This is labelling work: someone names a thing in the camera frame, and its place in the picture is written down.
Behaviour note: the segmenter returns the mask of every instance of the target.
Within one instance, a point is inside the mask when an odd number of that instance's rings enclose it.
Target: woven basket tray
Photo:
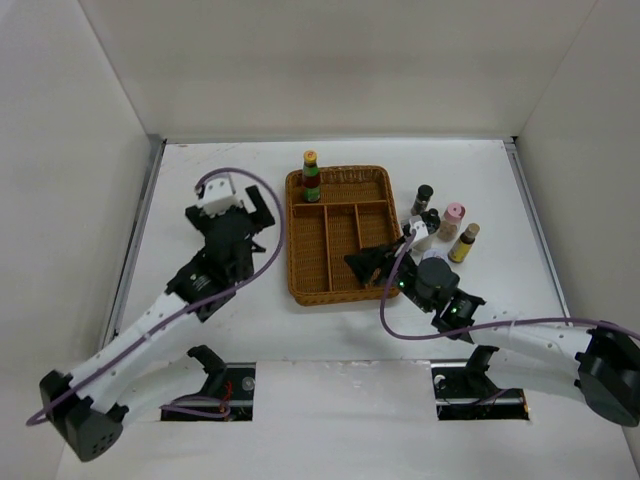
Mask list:
[[[305,203],[302,170],[287,176],[289,291],[300,305],[379,299],[383,288],[363,287],[344,256],[400,237],[389,174],[374,166],[329,167],[320,178],[320,202]]]

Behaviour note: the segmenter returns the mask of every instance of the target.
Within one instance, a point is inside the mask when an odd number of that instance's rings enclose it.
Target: condiment bottle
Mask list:
[[[302,186],[304,187],[304,200],[317,202],[320,200],[320,170],[318,169],[318,155],[313,150],[304,152],[304,165],[302,167]]]
[[[433,188],[429,185],[420,185],[416,199],[413,201],[413,207],[411,207],[411,215],[420,215],[422,212],[426,212],[429,200],[433,195]]]
[[[477,223],[470,223],[467,229],[460,235],[458,241],[453,244],[451,250],[449,250],[449,260],[455,263],[461,263],[471,250],[473,242],[476,241],[476,235],[480,231],[480,225]]]
[[[438,229],[438,238],[444,242],[450,242],[458,234],[460,223],[464,217],[466,210],[460,203],[450,203],[442,216],[440,228]]]
[[[420,214],[422,221],[427,226],[427,232],[429,232],[429,236],[424,240],[416,243],[413,248],[419,252],[424,252],[428,248],[431,247],[431,243],[433,242],[433,237],[440,227],[440,215],[438,214],[438,210],[435,208],[430,208],[426,212],[422,212]]]

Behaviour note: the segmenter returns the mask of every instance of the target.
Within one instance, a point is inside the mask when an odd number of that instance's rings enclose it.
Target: white enclosure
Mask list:
[[[640,329],[638,25],[636,0],[0,2],[2,477],[56,477],[23,422],[97,348],[147,135],[517,136],[571,313]]]

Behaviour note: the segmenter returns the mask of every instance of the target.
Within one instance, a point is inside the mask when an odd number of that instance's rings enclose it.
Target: bottle cap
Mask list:
[[[477,223],[470,223],[467,225],[467,229],[464,231],[464,235],[469,238],[476,238],[476,235],[480,231],[480,225]]]
[[[444,212],[444,219],[449,223],[458,223],[462,220],[465,213],[466,210],[461,203],[450,203]]]
[[[313,150],[307,150],[304,152],[304,163],[307,165],[313,165],[318,160],[318,154]]]
[[[427,226],[429,235],[433,235],[438,228],[440,228],[440,215],[438,215],[438,210],[435,208],[430,208],[426,212],[422,212],[420,218],[422,218],[422,221]]]
[[[420,187],[418,187],[418,194],[416,197],[418,197],[418,200],[421,202],[428,202],[432,195],[433,188],[429,185],[420,185]]]

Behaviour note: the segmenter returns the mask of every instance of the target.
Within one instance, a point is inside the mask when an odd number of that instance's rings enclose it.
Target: tray divider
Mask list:
[[[387,200],[362,200],[359,205],[386,205]],[[350,207],[354,202],[318,202],[318,203],[294,203],[294,208],[314,208],[314,207]]]
[[[329,246],[329,209],[327,205],[323,206],[323,210],[325,246],[327,250],[327,273],[329,274],[329,291],[333,292],[333,273],[331,272],[331,247]]]
[[[364,247],[362,245],[362,229],[360,228],[360,214],[358,213],[357,203],[353,205],[353,214],[356,217],[356,232],[358,232],[358,249],[362,250]]]

